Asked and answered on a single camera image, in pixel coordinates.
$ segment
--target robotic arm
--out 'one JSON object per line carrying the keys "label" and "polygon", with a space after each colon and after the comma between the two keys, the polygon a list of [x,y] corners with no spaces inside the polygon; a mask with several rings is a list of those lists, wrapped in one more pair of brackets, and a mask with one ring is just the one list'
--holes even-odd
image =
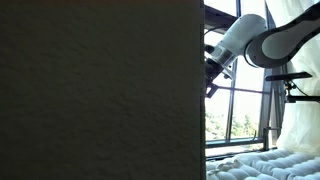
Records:
{"label": "robotic arm", "polygon": [[288,63],[298,50],[320,32],[320,3],[307,9],[290,23],[267,30],[265,20],[254,14],[244,15],[228,29],[215,46],[205,46],[206,85],[223,73],[234,79],[228,66],[243,55],[253,67],[274,68]]}

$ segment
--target textured wall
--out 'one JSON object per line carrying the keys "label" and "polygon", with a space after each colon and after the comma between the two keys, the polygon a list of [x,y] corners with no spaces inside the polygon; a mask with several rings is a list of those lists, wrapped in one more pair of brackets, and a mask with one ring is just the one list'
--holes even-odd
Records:
{"label": "textured wall", "polygon": [[2,4],[0,179],[200,179],[201,18],[187,0]]}

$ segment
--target window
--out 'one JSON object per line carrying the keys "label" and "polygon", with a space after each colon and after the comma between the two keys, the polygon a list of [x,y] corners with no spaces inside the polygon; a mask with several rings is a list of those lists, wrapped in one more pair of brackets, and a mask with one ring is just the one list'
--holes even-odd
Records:
{"label": "window", "polygon": [[[204,0],[204,3],[229,14],[229,19],[232,16],[258,14],[268,22],[264,0]],[[222,38],[221,32],[209,32],[204,42],[215,46]],[[242,56],[230,68],[236,72],[236,80],[225,79],[220,74],[213,81],[219,89],[211,99],[205,99],[207,157],[264,148],[263,129],[270,124],[271,103],[271,87],[266,87],[264,77],[270,71],[251,67]]]}

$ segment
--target bed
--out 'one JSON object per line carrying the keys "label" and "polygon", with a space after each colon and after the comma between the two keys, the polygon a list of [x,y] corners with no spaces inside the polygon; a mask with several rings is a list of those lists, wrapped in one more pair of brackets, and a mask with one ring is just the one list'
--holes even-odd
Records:
{"label": "bed", "polygon": [[288,150],[273,150],[207,162],[207,180],[257,179],[320,179],[320,157]]}

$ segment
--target white fabric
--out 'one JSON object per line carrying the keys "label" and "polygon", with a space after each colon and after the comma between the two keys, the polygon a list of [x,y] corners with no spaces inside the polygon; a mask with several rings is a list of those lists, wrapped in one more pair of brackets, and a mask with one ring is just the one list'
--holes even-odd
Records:
{"label": "white fabric", "polygon": [[320,157],[293,151],[247,153],[207,162],[207,180],[320,179]]}
{"label": "white fabric", "polygon": [[[267,0],[276,26],[282,26],[303,13],[319,0]],[[320,35],[315,36],[291,60],[296,72],[306,71],[313,77],[294,80],[308,95],[320,96]],[[297,90],[292,95],[302,95]],[[287,103],[279,149],[320,156],[320,104],[316,102]]]}

